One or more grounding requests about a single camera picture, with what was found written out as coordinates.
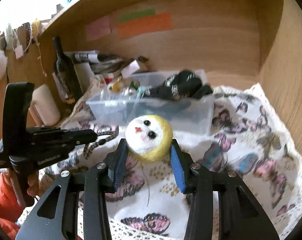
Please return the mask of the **person's left hand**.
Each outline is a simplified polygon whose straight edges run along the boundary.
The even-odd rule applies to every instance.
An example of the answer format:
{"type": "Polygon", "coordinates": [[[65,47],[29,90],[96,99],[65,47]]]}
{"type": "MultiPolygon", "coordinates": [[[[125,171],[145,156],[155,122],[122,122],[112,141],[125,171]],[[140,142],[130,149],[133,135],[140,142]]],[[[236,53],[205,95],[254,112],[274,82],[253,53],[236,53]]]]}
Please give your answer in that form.
{"type": "MultiPolygon", "coordinates": [[[[4,168],[2,169],[2,175],[4,176],[5,182],[7,185],[12,187],[13,182],[13,176],[15,173],[13,173],[11,170],[4,168]]],[[[36,171],[30,176],[28,176],[28,190],[27,193],[29,196],[35,197],[39,193],[39,172],[36,171]]]]}

